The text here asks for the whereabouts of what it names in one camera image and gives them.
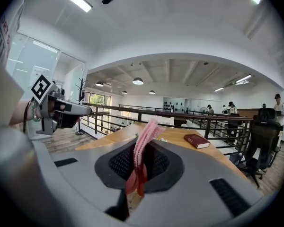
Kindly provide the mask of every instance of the book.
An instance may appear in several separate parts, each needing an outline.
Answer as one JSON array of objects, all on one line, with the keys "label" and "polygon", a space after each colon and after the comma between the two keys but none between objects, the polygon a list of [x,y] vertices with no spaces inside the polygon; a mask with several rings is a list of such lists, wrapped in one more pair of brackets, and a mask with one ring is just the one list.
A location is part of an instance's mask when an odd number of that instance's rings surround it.
[{"label": "book", "polygon": [[197,134],[186,134],[184,139],[197,149],[209,147],[209,141]]}]

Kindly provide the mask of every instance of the pink strap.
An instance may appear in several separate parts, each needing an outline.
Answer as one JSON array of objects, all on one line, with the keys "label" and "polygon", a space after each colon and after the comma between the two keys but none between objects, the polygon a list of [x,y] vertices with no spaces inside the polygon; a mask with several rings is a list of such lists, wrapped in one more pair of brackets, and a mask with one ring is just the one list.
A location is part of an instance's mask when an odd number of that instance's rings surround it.
[{"label": "pink strap", "polygon": [[132,193],[137,189],[140,196],[144,196],[144,183],[147,181],[147,172],[144,164],[143,153],[145,146],[165,129],[158,126],[155,119],[151,119],[141,132],[133,150],[134,170],[126,182],[126,193]]}]

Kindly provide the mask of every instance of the wooden floor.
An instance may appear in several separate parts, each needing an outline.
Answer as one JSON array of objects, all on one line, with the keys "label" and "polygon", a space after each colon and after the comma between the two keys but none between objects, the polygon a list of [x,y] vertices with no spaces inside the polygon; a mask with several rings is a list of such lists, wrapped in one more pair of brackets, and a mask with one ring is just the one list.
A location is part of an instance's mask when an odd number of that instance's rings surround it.
[{"label": "wooden floor", "polygon": [[[94,140],[86,134],[75,135],[75,131],[72,129],[58,129],[51,138],[42,140],[51,153],[71,151],[92,141]],[[257,187],[251,177],[248,179],[253,186]],[[263,179],[258,181],[260,184],[259,191],[264,195],[269,195],[281,188],[284,181],[284,143],[281,142],[281,150],[271,168],[268,168]]]}]

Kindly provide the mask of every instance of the green beaded bracelet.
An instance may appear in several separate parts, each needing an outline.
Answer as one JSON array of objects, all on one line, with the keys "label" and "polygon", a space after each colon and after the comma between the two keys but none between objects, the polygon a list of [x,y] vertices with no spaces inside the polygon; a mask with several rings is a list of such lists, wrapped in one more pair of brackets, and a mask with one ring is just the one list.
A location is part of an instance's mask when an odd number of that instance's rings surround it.
[{"label": "green beaded bracelet", "polygon": [[34,122],[39,122],[41,120],[41,119],[37,119],[37,115],[36,115],[37,104],[38,104],[38,102],[36,100],[34,100],[34,104],[33,104],[33,107],[32,107],[32,119],[34,120]]}]

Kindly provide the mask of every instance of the tabletop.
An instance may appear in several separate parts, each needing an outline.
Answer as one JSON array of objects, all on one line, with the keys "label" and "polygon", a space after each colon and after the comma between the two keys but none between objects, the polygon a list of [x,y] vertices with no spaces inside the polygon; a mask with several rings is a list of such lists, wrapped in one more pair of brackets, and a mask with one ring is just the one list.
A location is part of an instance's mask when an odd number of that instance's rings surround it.
[{"label": "tabletop", "polygon": [[[131,125],[124,127],[123,129],[117,132],[109,134],[91,143],[80,146],[76,148],[76,150],[84,150],[84,149],[101,147],[104,145],[112,144],[115,142],[120,142],[120,141],[127,140],[130,138],[134,138],[135,134],[137,133],[139,134],[143,130],[145,125],[146,125],[145,123],[135,122]],[[164,127],[164,128],[165,128],[165,131],[161,135],[158,136],[159,139],[164,138],[165,140],[168,140],[168,142],[171,144],[189,148],[191,150],[198,150],[199,152],[208,154],[214,157],[215,159],[217,159],[218,161],[222,162],[223,164],[225,164],[228,168],[233,170],[235,173],[245,178],[244,174],[225,155],[223,155],[223,153],[221,153],[212,144],[210,144],[209,147],[206,147],[206,148],[196,149],[184,139],[184,135],[186,134],[197,134],[201,136],[197,131],[186,130],[186,129],[176,129],[176,128],[171,128],[171,127]]]}]

